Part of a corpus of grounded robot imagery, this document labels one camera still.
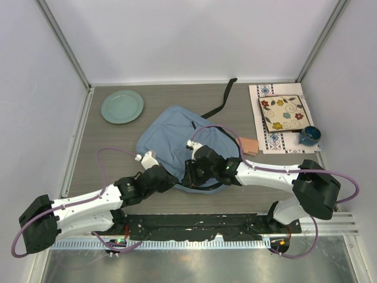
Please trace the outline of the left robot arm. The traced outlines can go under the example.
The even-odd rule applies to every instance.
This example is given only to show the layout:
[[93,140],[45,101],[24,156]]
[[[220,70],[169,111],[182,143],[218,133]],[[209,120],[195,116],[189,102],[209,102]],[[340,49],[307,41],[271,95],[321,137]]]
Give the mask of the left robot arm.
[[153,193],[163,193],[178,183],[162,166],[123,177],[103,190],[69,199],[37,197],[19,217],[27,254],[35,254],[57,240],[86,232],[119,235],[127,225],[124,207],[139,204]]

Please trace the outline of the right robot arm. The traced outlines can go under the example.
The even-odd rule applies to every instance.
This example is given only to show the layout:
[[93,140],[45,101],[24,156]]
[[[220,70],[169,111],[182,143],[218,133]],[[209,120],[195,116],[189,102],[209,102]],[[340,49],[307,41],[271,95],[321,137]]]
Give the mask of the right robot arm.
[[301,165],[275,166],[254,163],[240,157],[225,159],[209,146],[190,141],[191,159],[186,160],[184,187],[205,190],[209,180],[218,185],[271,187],[291,193],[275,201],[264,219],[267,231],[278,233],[293,221],[313,216],[330,220],[336,207],[340,183],[312,160]]

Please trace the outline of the light blue backpack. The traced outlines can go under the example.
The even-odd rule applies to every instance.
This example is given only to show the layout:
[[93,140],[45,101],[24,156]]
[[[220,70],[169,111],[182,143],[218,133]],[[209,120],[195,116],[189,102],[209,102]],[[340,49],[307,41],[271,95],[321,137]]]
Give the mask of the light blue backpack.
[[232,78],[228,82],[222,104],[201,116],[181,106],[169,107],[151,124],[137,142],[138,154],[144,155],[148,151],[155,152],[157,161],[170,174],[178,178],[178,184],[174,186],[176,189],[188,193],[211,195],[226,188],[216,179],[209,179],[203,185],[194,188],[183,184],[186,173],[185,161],[191,159],[192,154],[186,146],[188,140],[199,128],[211,124],[209,118],[222,111],[236,81],[237,78]]

